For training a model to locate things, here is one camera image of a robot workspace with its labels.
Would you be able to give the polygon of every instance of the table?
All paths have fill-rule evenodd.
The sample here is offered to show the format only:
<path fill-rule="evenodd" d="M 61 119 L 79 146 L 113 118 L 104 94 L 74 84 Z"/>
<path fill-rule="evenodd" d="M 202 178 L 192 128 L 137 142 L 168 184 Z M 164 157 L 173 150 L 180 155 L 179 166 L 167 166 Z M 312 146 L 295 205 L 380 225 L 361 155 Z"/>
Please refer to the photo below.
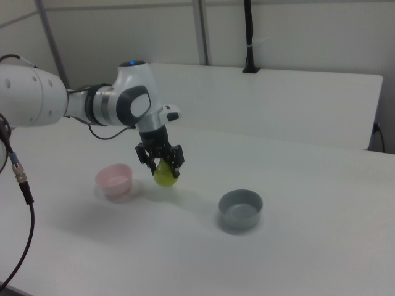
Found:
<path fill-rule="evenodd" d="M 150 64 L 174 124 L 325 146 L 368 148 L 383 78 L 378 75 Z"/>
<path fill-rule="evenodd" d="M 100 141 L 67 118 L 16 129 L 36 232 L 11 285 L 32 295 L 393 295 L 393 155 L 173 125 L 168 132 L 186 159 L 172 188 L 139 163 L 136 131 Z M 136 191 L 111 202 L 94 176 L 119 162 L 131 165 Z M 0 188 L 4 279 L 30 221 L 9 167 Z M 219 198 L 238 188 L 264 201 L 261 222 L 247 232 L 218 222 Z"/>

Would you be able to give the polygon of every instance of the green apple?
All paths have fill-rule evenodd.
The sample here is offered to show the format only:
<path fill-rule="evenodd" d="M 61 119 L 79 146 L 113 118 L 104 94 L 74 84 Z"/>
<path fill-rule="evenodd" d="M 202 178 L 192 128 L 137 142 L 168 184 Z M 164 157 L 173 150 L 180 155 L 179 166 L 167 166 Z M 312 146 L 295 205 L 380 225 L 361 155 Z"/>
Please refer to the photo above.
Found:
<path fill-rule="evenodd" d="M 174 178 L 170 165 L 161 159 L 154 172 L 155 182 L 161 186 L 170 187 L 176 183 L 177 179 Z"/>

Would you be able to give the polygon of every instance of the black cable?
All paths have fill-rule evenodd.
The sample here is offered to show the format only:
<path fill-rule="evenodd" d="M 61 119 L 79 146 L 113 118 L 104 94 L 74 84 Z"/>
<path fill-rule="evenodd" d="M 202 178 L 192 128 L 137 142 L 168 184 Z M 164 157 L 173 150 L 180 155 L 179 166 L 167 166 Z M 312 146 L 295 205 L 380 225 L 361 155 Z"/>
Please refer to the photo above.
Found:
<path fill-rule="evenodd" d="M 113 139 L 113 138 L 119 136 L 120 134 L 122 134 L 124 131 L 126 131 L 126 130 L 128 129 L 128 128 L 124 128 L 124 129 L 121 130 L 119 133 L 117 133 L 117 134 L 115 134 L 115 135 L 113 135 L 113 136 L 111 136 L 111 137 L 109 137 L 109 138 L 102 138 L 102 137 L 99 137 L 97 134 L 95 134 L 95 133 L 93 132 L 92 126 L 91 126 L 91 125 L 88 125 L 88 126 L 89 126 L 89 130 L 91 131 L 91 134 L 92 134 L 93 136 L 95 136 L 96 138 L 98 138 L 99 140 L 111 140 L 111 139 Z"/>
<path fill-rule="evenodd" d="M 3 116 L 3 114 L 1 114 L 1 113 L 0 113 L 0 123 L 2 123 L 3 125 L 6 126 L 8 138 L 10 138 L 11 137 L 11 132 L 12 132 L 10 124 L 8 123 L 7 119 Z M 8 156 L 9 156 L 9 153 L 8 153 L 8 151 L 6 149 L 6 159 L 4 160 L 4 163 L 2 164 L 2 167 L 0 168 L 0 174 L 3 171 L 3 169 L 6 167 L 6 164 L 7 164 L 7 161 L 8 161 Z"/>
<path fill-rule="evenodd" d="M 383 137 L 383 132 L 381 131 L 380 126 L 377 126 L 377 131 L 380 133 L 381 147 L 383 148 L 383 153 L 385 153 L 384 137 Z"/>
<path fill-rule="evenodd" d="M 10 124 L 8 123 L 7 119 L 3 116 L 3 114 L 0 113 L 0 119 L 3 123 L 2 126 L 0 126 L 0 141 L 3 142 L 4 146 L 6 147 L 8 153 L 13 153 L 14 151 L 11 148 L 10 145 L 10 137 L 11 137 L 11 127 Z"/>
<path fill-rule="evenodd" d="M 80 89 L 79 91 L 67 91 L 69 94 L 76 94 L 76 93 L 82 93 L 83 91 L 89 91 L 89 88 L 86 89 Z"/>
<path fill-rule="evenodd" d="M 33 208 L 32 203 L 29 204 L 29 208 L 30 208 L 30 232 L 29 232 L 29 237 L 27 239 L 27 243 L 25 246 L 25 250 L 23 251 L 23 254 L 20 257 L 20 260 L 19 260 L 17 266 L 11 272 L 10 276 L 6 279 L 6 281 L 3 282 L 3 284 L 0 286 L 0 292 L 6 288 L 6 285 L 8 285 L 8 283 L 11 281 L 11 279 L 15 276 L 15 274 L 17 273 L 18 269 L 20 268 L 20 266 L 22 265 L 22 263 L 25 259 L 27 252 L 29 251 L 31 239 L 33 238 L 33 232 L 35 230 L 35 209 Z"/>
<path fill-rule="evenodd" d="M 17 55 L 17 54 L 6 54 L 6 55 L 0 57 L 0 63 L 1 63 L 3 60 L 8 59 L 8 58 L 10 58 L 10 57 L 15 57 L 16 59 L 19 59 L 19 58 L 20 58 L 20 56 Z"/>
<path fill-rule="evenodd" d="M 37 67 L 35 64 L 33 64 L 32 62 L 30 62 L 28 59 L 25 59 L 24 57 L 21 57 L 20 55 L 17 55 L 17 54 L 6 54 L 6 55 L 0 57 L 0 63 L 1 63 L 3 60 L 5 60 L 5 59 L 9 59 L 10 57 L 13 57 L 13 58 L 15 58 L 15 59 L 22 60 L 22 62 L 25 62 L 26 64 L 32 66 L 33 68 L 38 69 L 38 67 Z"/>

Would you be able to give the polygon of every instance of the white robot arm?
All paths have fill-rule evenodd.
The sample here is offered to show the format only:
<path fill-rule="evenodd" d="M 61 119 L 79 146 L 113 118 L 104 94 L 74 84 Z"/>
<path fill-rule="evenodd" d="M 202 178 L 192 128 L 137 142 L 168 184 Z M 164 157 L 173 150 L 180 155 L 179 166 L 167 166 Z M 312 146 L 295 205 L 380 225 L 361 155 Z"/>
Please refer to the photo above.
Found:
<path fill-rule="evenodd" d="M 0 64 L 0 113 L 11 127 L 55 123 L 63 116 L 87 125 L 135 126 L 142 143 L 136 147 L 141 163 L 152 174 L 155 159 L 172 168 L 174 178 L 184 162 L 181 146 L 171 146 L 165 124 L 180 117 L 174 105 L 162 105 L 146 62 L 118 66 L 110 86 L 99 84 L 80 91 L 67 90 L 61 80 L 37 68 Z"/>

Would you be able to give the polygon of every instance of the white table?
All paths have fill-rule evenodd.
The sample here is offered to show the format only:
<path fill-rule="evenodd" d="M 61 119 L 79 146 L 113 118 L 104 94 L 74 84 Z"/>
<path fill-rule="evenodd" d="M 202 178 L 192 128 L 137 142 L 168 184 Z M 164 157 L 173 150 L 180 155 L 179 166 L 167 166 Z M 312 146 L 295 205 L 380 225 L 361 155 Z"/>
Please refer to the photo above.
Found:
<path fill-rule="evenodd" d="M 393 295 L 393 155 L 168 130 L 186 159 L 170 189 L 139 163 L 135 131 L 100 141 L 66 118 L 15 130 L 36 232 L 11 284 L 33 295 Z M 94 185 L 99 169 L 118 162 L 143 185 L 122 203 Z M 4 279 L 24 248 L 29 213 L 10 168 L 0 188 Z M 245 233 L 217 219 L 219 198 L 238 188 L 264 201 L 261 223 Z"/>
<path fill-rule="evenodd" d="M 325 146 L 368 148 L 378 75 L 150 64 L 176 125 Z"/>

